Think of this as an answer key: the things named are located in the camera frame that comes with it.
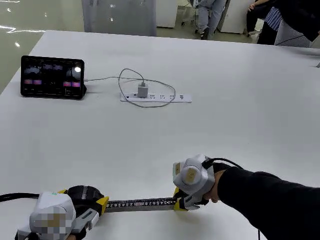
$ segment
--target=striped shirt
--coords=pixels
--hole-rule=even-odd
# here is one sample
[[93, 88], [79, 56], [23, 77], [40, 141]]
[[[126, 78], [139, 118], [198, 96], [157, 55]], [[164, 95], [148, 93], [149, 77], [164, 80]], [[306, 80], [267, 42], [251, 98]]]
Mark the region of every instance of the striped shirt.
[[275, 31], [278, 31], [281, 20], [282, 16], [279, 9], [273, 6], [268, 15], [266, 16], [265, 22], [269, 25], [270, 28], [272, 28]]

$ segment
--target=floor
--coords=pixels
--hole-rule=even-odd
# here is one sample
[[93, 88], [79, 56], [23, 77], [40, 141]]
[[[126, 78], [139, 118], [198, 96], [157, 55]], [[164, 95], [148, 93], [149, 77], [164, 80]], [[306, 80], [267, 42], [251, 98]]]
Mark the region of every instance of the floor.
[[[195, 26], [181, 26], [186, 0], [178, 0], [175, 28], [158, 28], [158, 37], [198, 39]], [[45, 30], [84, 31], [80, 0], [0, 0], [0, 93]], [[212, 40], [255, 43], [257, 36], [217, 32]]]

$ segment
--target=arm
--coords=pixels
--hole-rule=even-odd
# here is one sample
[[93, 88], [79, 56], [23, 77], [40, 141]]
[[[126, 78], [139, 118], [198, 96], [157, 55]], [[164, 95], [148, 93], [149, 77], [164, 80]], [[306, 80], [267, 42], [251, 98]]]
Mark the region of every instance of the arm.
[[259, 6], [259, 5], [261, 5], [261, 4], [264, 4], [264, 3], [266, 3], [266, 2], [269, 2], [270, 0], [258, 0], [258, 1], [256, 1], [255, 3], [253, 3], [254, 4], [254, 6]]
[[304, 34], [310, 41], [318, 37], [320, 19], [306, 10], [305, 3], [301, 0], [281, 0], [278, 4], [283, 19], [291, 28]]
[[204, 197], [239, 211], [268, 240], [319, 237], [320, 188], [232, 167], [216, 173]]

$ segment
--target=power strip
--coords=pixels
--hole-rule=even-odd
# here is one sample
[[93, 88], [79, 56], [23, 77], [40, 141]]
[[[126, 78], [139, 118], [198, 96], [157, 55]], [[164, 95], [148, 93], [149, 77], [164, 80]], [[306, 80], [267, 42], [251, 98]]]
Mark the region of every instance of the power strip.
[[[149, 93], [148, 97], [141, 98], [137, 96], [136, 92], [132, 93], [124, 93], [127, 100], [130, 102], [158, 102], [158, 103], [168, 103], [173, 98], [174, 95], [170, 93]], [[120, 101], [124, 102], [126, 101], [124, 96], [120, 93]], [[172, 103], [191, 103], [192, 97], [189, 94], [182, 94], [182, 93], [176, 93], [175, 98], [173, 99]]]

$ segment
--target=tablet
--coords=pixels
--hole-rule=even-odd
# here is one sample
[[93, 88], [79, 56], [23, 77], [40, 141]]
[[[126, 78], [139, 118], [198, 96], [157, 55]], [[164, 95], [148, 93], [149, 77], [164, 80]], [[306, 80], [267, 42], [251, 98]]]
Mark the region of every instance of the tablet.
[[21, 57], [20, 92], [25, 97], [81, 99], [85, 63], [80, 59]]

